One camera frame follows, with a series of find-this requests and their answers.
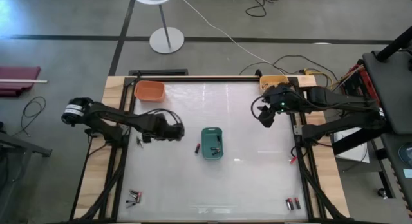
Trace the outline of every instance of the whiteboard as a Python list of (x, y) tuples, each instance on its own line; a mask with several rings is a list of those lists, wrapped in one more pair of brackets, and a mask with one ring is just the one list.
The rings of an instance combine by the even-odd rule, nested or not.
[[(119, 221), (308, 218), (299, 168), (289, 162), (294, 146), (290, 117), (276, 115), (272, 127), (265, 128), (252, 116), (250, 105), (260, 96), (256, 82), (166, 82), (165, 92), (162, 103), (137, 100), (135, 113), (170, 109), (182, 119), (185, 136), (139, 147), (140, 133), (132, 130)], [(167, 119), (174, 123), (169, 115)], [(194, 153), (206, 127), (223, 130), (224, 155), (219, 160)], [(142, 192), (142, 198), (126, 208), (129, 189)], [(289, 211), (285, 200), (294, 197), (302, 209)]]

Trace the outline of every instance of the black floor stripe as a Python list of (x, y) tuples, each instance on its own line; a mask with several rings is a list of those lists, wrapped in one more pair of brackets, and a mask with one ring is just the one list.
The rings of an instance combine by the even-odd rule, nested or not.
[[(149, 41), (150, 37), (126, 37), (126, 41)], [(233, 37), (238, 43), (279, 43), (279, 44), (390, 44), (392, 40), (351, 40), (351, 39), (293, 39), (293, 38), (252, 38)], [(185, 37), (185, 42), (232, 42), (227, 37)]]
[(0, 39), (11, 40), (118, 41), (119, 38), (109, 35), (0, 35)]
[(133, 13), (133, 7), (135, 6), (135, 0), (130, 0), (129, 7), (127, 8), (126, 17), (124, 18), (122, 31), (120, 32), (120, 38), (117, 42), (115, 55), (111, 61), (109, 76), (116, 74), (118, 61), (120, 59), (120, 54), (122, 53), (122, 48), (127, 35), (127, 29), (129, 28), (131, 14)]

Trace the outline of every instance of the black metal frame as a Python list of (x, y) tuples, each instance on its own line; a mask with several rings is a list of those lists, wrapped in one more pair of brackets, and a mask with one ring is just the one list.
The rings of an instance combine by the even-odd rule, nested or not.
[[(131, 85), (133, 85), (133, 87), (135, 86), (136, 82), (138, 82), (139, 80), (156, 80), (156, 81), (162, 81), (162, 82), (259, 82), (259, 77), (256, 76), (249, 76), (249, 77), (179, 77), (179, 76), (174, 76), (174, 77), (156, 77), (154, 75), (147, 75), (150, 74), (150, 71), (144, 72), (144, 74), (141, 71), (134, 71), (134, 72), (130, 72), (129, 73), (131, 76), (137, 76), (137, 78), (126, 78), (124, 81), (124, 87), (123, 87), (123, 91), (122, 91), (122, 99), (120, 101), (120, 107), (123, 107), (122, 109), (124, 109), (124, 104), (126, 103), (126, 97), (127, 97), (127, 90), (129, 89), (129, 87)], [(295, 82), (295, 86), (299, 86), (298, 84), (296, 84), (297, 80), (294, 77), (290, 78), (291, 81)], [(130, 107), (129, 110), (133, 111), (135, 108), (135, 100), (136, 98), (134, 96), (131, 96), (131, 103), (130, 103)], [(300, 118), (301, 118), (301, 122), (302, 124), (306, 124), (306, 117), (304, 115), (304, 113), (299, 114)], [(295, 119), (295, 115), (291, 114), (290, 115), (291, 118), (291, 125), (296, 125), (296, 119)], [(120, 163), (122, 162), (126, 162), (126, 156), (127, 156), (127, 148), (128, 146), (124, 146), (122, 149), (122, 156), (121, 156), (121, 160)], [(297, 149), (298, 154), (302, 154), (301, 149)], [(319, 177), (317, 174), (317, 170), (316, 170), (316, 166), (315, 166), (315, 158), (314, 158), (314, 154), (312, 149), (308, 149), (308, 159), (310, 162), (310, 172), (311, 174), (314, 176), (316, 182), (319, 184)], [(84, 169), (86, 167), (87, 164), (87, 159), (86, 162), (84, 164), (84, 168), (83, 168), (83, 173), (84, 173)], [(302, 179), (302, 186), (303, 186), (303, 195), (304, 195), (304, 202), (306, 205), (306, 211), (308, 214), (308, 221), (316, 221), (318, 223), (368, 223), (368, 222), (361, 222), (361, 221), (353, 221), (353, 220), (333, 220), (333, 219), (326, 219), (326, 211), (324, 209), (324, 205), (322, 204), (321, 200), (319, 199), (319, 197), (317, 196), (317, 203), (318, 203), (318, 208), (319, 208), (319, 214), (320, 214), (320, 218), (315, 218), (314, 217), (314, 212), (313, 212), (313, 207), (312, 207), (312, 202), (311, 202), (311, 198), (310, 198), (310, 192), (309, 192), (309, 187), (308, 187), (308, 182), (306, 181), (305, 177), (303, 176), (302, 172), (300, 171), (301, 174), (301, 179)], [(113, 210), (111, 213), (111, 217), (110, 218), (106, 218), (105, 216), (100, 217), (99, 219), (94, 219), (94, 220), (81, 220), (80, 222), (77, 221), (73, 221), (73, 215), (75, 212), (75, 208), (77, 205), (77, 200), (79, 197), (79, 192), (80, 192), (80, 185), (81, 185), (81, 181), (79, 183), (79, 190), (77, 191), (77, 196), (75, 198), (75, 203), (73, 204), (73, 210), (72, 210), (72, 215), (70, 217), (70, 221), (69, 223), (71, 223), (71, 221), (73, 221), (73, 223), (116, 223), (117, 222), (117, 214), (118, 214), (118, 207), (120, 204), (120, 193), (121, 193), (121, 188), (122, 188), (122, 182), (123, 182), (123, 175), (120, 176), (120, 178), (117, 181), (117, 188), (115, 191), (115, 199), (114, 199), (114, 204), (113, 204)]]

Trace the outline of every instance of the white rod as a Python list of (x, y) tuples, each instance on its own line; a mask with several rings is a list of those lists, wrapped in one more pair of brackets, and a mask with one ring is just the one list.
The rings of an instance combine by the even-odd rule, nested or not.
[(47, 80), (32, 80), (32, 79), (0, 79), (0, 82), (47, 83)]

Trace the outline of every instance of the orange bin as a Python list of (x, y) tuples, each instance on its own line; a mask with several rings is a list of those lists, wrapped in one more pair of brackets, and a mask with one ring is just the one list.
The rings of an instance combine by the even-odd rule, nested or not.
[(137, 82), (135, 97), (142, 101), (163, 102), (165, 99), (165, 84), (163, 82), (141, 80)]

